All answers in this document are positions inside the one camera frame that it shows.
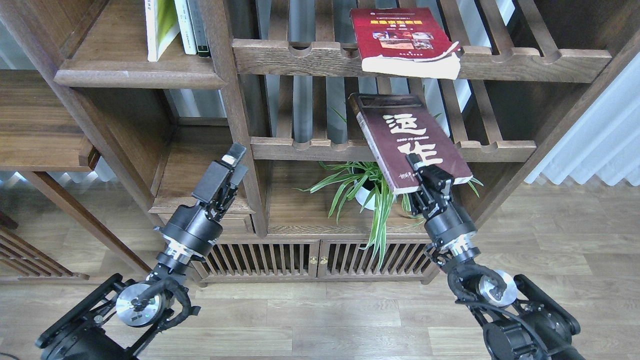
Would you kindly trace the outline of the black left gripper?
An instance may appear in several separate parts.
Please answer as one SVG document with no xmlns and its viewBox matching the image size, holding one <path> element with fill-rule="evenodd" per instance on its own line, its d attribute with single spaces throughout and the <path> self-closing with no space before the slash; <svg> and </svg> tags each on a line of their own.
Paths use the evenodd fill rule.
<svg viewBox="0 0 640 360">
<path fill-rule="evenodd" d="M 222 233 L 221 219 L 236 198 L 239 184 L 248 169 L 240 164 L 246 146 L 234 142 L 221 161 L 214 161 L 206 169 L 192 192 L 196 204 L 180 205 L 160 228 L 167 240 L 163 252 L 169 258 L 204 258 Z"/>
</svg>

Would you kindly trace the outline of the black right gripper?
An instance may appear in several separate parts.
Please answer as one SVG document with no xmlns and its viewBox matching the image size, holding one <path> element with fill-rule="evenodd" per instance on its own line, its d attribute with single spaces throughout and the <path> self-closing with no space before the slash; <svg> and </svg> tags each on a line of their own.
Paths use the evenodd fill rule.
<svg viewBox="0 0 640 360">
<path fill-rule="evenodd" d="M 454 177 L 436 165 L 425 165 L 416 153 L 408 153 L 406 159 L 419 182 L 418 191 L 411 194 L 412 212 L 425 218 L 425 230 L 436 248 L 441 251 L 469 243 L 477 227 L 454 201 Z"/>
</svg>

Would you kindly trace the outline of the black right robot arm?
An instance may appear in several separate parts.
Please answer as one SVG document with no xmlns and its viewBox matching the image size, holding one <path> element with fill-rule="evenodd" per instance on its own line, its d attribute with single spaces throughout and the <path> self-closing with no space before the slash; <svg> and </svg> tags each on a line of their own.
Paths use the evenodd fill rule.
<svg viewBox="0 0 640 360">
<path fill-rule="evenodd" d="M 426 256 L 447 276 L 455 303 L 466 306 L 482 328 L 493 360 L 580 360 L 572 337 L 579 322 L 525 275 L 510 276 L 477 264 L 477 228 L 451 193 L 453 176 L 426 165 L 415 153 L 407 161 L 418 180 L 409 196 L 413 215 L 425 218 L 432 243 Z"/>
</svg>

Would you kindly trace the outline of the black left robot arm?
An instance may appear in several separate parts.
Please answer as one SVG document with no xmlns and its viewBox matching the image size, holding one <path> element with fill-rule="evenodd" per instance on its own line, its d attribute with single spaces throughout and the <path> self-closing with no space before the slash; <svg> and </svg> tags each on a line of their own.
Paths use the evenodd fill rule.
<svg viewBox="0 0 640 360">
<path fill-rule="evenodd" d="M 167 241 L 145 280 L 110 276 L 36 340 L 43 360 L 135 360 L 153 338 L 199 313 L 184 283 L 193 262 L 205 261 L 222 234 L 221 219 L 247 173 L 241 164 L 246 148 L 234 143 L 214 161 L 196 185 L 195 205 L 180 205 L 164 227 Z M 146 328 L 123 348 L 108 337 L 104 324 L 113 316 L 127 326 Z"/>
</svg>

